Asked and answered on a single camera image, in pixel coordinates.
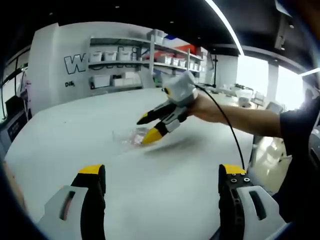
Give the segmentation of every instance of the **white wall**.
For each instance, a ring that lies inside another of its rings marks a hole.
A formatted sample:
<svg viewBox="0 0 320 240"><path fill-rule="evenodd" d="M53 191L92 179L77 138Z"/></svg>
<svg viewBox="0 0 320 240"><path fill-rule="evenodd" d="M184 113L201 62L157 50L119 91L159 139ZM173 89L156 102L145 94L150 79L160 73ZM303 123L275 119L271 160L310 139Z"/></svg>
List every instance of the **white wall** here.
<svg viewBox="0 0 320 240"><path fill-rule="evenodd" d="M32 114L53 106L56 91L53 72L59 25L52 24L35 32L29 54L28 77L31 81Z"/></svg>
<svg viewBox="0 0 320 240"><path fill-rule="evenodd" d="M238 71L238 57L237 56L226 56L217 55L216 59L216 85L217 87L222 87L224 84L230 85L235 84L237 80ZM215 70L213 69L214 62L209 56L207 56L207 73L205 77L206 84L214 83Z"/></svg>

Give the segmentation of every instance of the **human arm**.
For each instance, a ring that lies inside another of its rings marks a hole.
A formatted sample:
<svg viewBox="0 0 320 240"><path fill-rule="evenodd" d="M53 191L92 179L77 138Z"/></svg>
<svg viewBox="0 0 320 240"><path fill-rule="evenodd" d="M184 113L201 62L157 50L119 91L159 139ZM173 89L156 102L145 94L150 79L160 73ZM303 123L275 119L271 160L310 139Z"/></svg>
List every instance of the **human arm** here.
<svg viewBox="0 0 320 240"><path fill-rule="evenodd" d="M281 138L280 117L269 110L245 109L236 106L220 105L233 128L268 137ZM228 124L217 105L206 96L198 95L189 111L204 121Z"/></svg>

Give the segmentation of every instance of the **white table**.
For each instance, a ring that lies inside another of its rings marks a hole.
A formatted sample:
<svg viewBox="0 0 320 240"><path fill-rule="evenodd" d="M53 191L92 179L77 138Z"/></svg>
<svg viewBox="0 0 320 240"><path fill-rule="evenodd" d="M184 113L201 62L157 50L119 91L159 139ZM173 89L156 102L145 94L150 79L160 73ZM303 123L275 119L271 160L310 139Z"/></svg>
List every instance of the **white table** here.
<svg viewBox="0 0 320 240"><path fill-rule="evenodd" d="M31 219L39 221L45 203L79 169L104 164L106 239L208 240L220 225L219 164L241 165L238 149L228 126L194 116L153 145L121 141L165 100L160 89L133 90L35 115L6 155ZM253 136L235 133L248 165Z"/></svg>

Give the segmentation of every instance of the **window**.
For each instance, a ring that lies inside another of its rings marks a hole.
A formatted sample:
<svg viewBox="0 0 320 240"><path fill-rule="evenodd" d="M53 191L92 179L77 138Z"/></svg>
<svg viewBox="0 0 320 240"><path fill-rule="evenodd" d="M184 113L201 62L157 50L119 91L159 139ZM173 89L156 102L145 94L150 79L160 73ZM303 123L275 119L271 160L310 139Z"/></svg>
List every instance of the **window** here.
<svg viewBox="0 0 320 240"><path fill-rule="evenodd" d="M304 101L303 80L298 74L279 66L275 100L287 110L298 109Z"/></svg>
<svg viewBox="0 0 320 240"><path fill-rule="evenodd" d="M236 83L252 88L254 91L267 95L269 65L265 60L240 55Z"/></svg>
<svg viewBox="0 0 320 240"><path fill-rule="evenodd" d="M16 90L17 91L19 90L22 76L23 76L23 72L19 73L16 76ZM12 98L16 94L16 92L15 92L15 78L9 80L8 82L5 83L5 85L3 85L2 93L3 93L4 113L2 110L2 105L0 103L0 122L4 119L5 116L7 116L6 101L8 101L10 98Z"/></svg>

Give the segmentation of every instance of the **black cable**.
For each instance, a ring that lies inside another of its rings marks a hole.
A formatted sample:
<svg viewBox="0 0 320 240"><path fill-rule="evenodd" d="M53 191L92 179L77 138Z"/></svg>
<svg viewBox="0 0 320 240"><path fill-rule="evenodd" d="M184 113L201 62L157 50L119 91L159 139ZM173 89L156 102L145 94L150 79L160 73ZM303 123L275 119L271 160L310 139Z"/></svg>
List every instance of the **black cable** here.
<svg viewBox="0 0 320 240"><path fill-rule="evenodd" d="M241 163L242 163L242 168L243 168L243 170L246 170L246 169L245 169L244 158L243 158L243 156L242 156L242 152L241 152L241 149L240 149L240 145L239 145L238 139L237 139L237 137L236 137L236 134L235 134L235 132L234 132L234 129L232 128L232 125L231 125L228 117L226 116L226 114L224 113L224 111L222 110L222 108L219 106L219 104L216 102L216 100L215 100L203 87L201 87L201 86L199 86L199 85L196 85L196 84L195 84L194 86L195 86L196 88L204 91L205 94L207 94L207 95L209 96L209 98L211 98L211 100L215 103L215 105L218 107L218 109L220 110L220 112L221 112L222 115L224 116L226 122L228 123L228 125L229 125L229 127L230 127L230 129L231 129L231 132L232 132L232 134L233 134L233 137L234 137L236 146L238 147L238 151L239 151L240 158L241 158Z"/></svg>
<svg viewBox="0 0 320 240"><path fill-rule="evenodd" d="M0 121L6 118L5 108L4 108L4 79L3 78L1 81L1 106L2 106L3 119L0 119Z"/></svg>
<svg viewBox="0 0 320 240"><path fill-rule="evenodd" d="M18 69L19 57L15 60L15 71ZM14 95L17 96L17 75L14 76Z"/></svg>
<svg viewBox="0 0 320 240"><path fill-rule="evenodd" d="M217 77L217 55L214 55L214 82L213 82L213 87L216 88L216 77Z"/></svg>

